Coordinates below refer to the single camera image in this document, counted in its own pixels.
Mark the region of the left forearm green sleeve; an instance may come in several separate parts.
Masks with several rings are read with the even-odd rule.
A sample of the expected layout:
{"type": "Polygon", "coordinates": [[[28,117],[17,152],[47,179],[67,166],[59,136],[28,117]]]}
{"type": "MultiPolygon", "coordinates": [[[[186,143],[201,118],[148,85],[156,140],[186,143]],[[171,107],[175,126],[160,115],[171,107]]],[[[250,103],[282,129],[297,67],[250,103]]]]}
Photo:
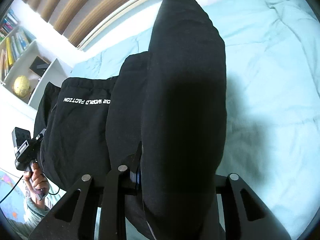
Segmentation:
{"type": "Polygon", "coordinates": [[[23,201],[24,222],[18,222],[8,218],[8,222],[12,229],[19,237],[21,237],[21,239],[28,239],[31,232],[38,226],[39,222],[65,193],[66,192],[64,190],[59,190],[56,195],[48,194],[37,204],[37,197],[27,189],[27,194],[23,201]]]}

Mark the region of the person's left hand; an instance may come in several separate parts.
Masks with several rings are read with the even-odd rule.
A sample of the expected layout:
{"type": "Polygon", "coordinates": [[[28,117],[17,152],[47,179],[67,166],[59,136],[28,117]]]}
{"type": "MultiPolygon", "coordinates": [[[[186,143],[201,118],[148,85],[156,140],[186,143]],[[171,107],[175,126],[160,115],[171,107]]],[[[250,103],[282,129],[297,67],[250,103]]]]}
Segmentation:
{"type": "Polygon", "coordinates": [[[31,164],[31,172],[25,171],[23,179],[30,191],[31,200],[39,209],[45,209],[45,198],[49,191],[49,182],[37,162],[31,164]],[[37,191],[42,190],[44,197],[39,198],[37,191]]]}

